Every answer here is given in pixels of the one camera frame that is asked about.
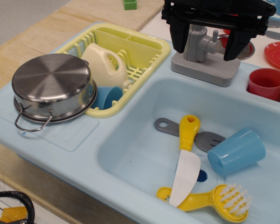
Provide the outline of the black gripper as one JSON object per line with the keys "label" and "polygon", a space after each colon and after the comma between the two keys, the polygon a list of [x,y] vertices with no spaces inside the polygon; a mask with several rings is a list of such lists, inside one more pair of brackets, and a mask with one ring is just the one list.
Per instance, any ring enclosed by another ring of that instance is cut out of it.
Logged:
{"label": "black gripper", "polygon": [[174,49],[183,53],[189,24],[230,30],[224,60],[231,61],[251,38],[264,35],[276,7],[263,0],[166,0],[161,18],[170,24]]}

